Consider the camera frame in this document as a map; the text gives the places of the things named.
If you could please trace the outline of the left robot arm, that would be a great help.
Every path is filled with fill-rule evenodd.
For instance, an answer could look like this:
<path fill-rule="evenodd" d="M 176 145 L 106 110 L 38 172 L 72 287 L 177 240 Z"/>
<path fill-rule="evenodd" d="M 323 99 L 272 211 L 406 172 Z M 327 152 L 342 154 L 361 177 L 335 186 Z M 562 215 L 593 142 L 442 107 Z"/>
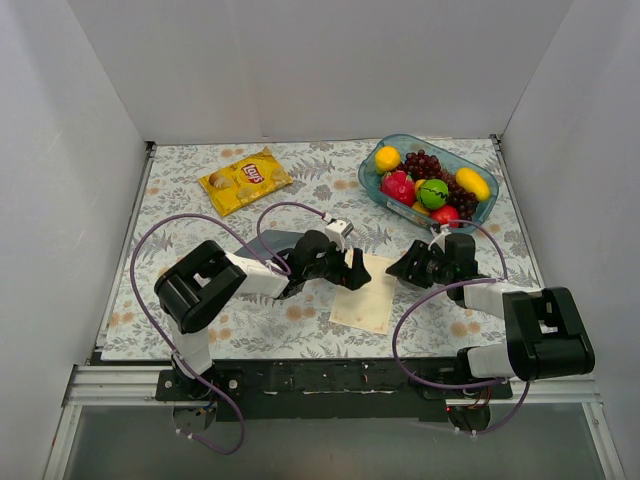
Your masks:
<path fill-rule="evenodd" d="M 355 248 L 347 261 L 345 232 L 339 223 L 308 230 L 291 248 L 277 253 L 290 273 L 275 271 L 275 260 L 264 263 L 224 251 L 216 242 L 203 242 L 155 284 L 161 309 L 172 319 L 172 362 L 180 372 L 178 387 L 193 400 L 205 398 L 213 386 L 208 327 L 235 297 L 261 295 L 275 300 L 292 297 L 309 280 L 322 279 L 351 291 L 371 281 L 363 252 Z"/>

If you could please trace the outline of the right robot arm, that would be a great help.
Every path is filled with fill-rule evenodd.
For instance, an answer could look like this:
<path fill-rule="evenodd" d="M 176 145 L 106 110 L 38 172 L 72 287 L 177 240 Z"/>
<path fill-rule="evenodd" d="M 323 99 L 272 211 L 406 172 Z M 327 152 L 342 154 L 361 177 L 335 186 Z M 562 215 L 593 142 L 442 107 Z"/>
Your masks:
<path fill-rule="evenodd" d="M 476 244 L 469 234 L 441 234 L 432 243 L 416 240 L 386 273 L 414 286 L 438 288 L 417 301 L 398 321 L 392 353 L 400 370 L 417 384 L 475 397 L 486 387 L 516 377 L 522 381 L 589 374 L 596 358 L 579 310 L 565 287 L 523 289 L 479 273 Z M 504 321 L 505 341 L 462 349 L 454 360 L 453 384 L 427 380 L 400 359 L 400 328 L 421 304 L 447 294 L 458 306 Z"/>

